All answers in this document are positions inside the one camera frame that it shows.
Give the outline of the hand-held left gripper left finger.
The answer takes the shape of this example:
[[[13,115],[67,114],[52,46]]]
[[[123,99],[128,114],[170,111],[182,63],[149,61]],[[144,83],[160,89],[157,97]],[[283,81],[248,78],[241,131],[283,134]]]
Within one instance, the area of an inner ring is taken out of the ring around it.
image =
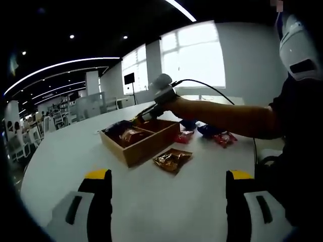
[[[87,173],[77,191],[52,210],[46,232],[53,241],[112,241],[112,172]]]

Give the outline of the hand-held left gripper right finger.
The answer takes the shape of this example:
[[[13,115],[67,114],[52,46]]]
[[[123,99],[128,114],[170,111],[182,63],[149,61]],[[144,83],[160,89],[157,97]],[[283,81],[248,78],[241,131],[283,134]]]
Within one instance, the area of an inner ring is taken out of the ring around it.
[[[227,241],[286,241],[293,226],[284,207],[241,170],[226,172]]]

